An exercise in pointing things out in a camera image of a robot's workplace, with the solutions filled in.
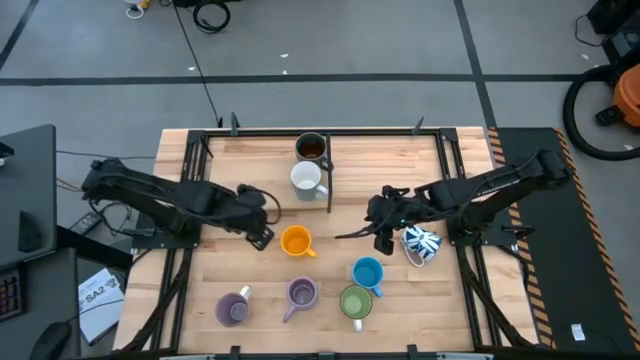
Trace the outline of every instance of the wooden tabletop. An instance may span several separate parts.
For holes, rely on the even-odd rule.
[[[467,176],[493,168],[483,128],[457,128]],[[154,173],[178,180],[188,130],[165,130]],[[415,268],[407,261],[397,232],[395,252],[385,256],[373,248],[373,236],[336,240],[363,226],[367,201],[383,185],[414,188],[441,179],[435,141],[427,136],[334,136],[333,211],[326,202],[295,198],[289,170],[295,164],[295,137],[212,138],[214,153],[209,180],[235,189],[246,183],[272,192],[283,205],[283,218],[271,228],[276,237],[258,252],[243,236],[205,227],[194,252],[182,325],[181,353],[400,352],[407,344],[420,351],[472,350],[455,249],[448,242],[432,262]],[[448,159],[453,159],[447,147]],[[290,225],[307,227],[317,259],[294,258],[280,247],[280,234]],[[422,228],[447,237],[444,222]],[[136,263],[129,275],[122,318],[114,348],[128,343],[156,306],[166,250],[154,250]],[[493,298],[521,334],[537,342],[518,262],[497,249],[484,255]],[[385,269],[384,296],[374,298],[364,331],[355,333],[339,307],[339,296],[353,284],[351,267],[373,256]],[[176,257],[176,268],[181,256]],[[320,288],[318,304],[296,313],[287,324],[287,283],[298,276],[313,278]],[[215,318],[217,301],[244,285],[252,287],[249,319],[226,328]],[[489,343],[483,307],[479,309],[483,341]],[[168,345],[173,309],[167,312],[163,345]]]

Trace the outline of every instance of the white sticker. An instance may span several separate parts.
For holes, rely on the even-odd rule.
[[[575,341],[585,341],[584,331],[582,331],[582,324],[571,324],[571,332],[573,333],[573,339]]]

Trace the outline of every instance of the lavender mug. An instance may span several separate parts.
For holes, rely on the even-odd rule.
[[[318,302],[318,287],[308,277],[298,277],[287,286],[289,310],[284,314],[283,323],[287,323],[296,311],[311,309]]]

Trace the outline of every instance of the blue mug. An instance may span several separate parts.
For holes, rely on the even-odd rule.
[[[365,289],[373,291],[377,297],[382,297],[380,283],[384,279],[382,264],[372,257],[360,258],[353,265],[353,280]]]

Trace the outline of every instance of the purple mug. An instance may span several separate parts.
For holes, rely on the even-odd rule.
[[[249,296],[251,288],[245,286],[240,293],[223,296],[216,305],[216,318],[224,326],[238,326],[249,317]]]
[[[311,278],[295,278],[287,286],[287,299],[289,299],[290,306],[287,313],[284,314],[283,323],[287,323],[294,312],[309,310],[318,302],[318,287]]]

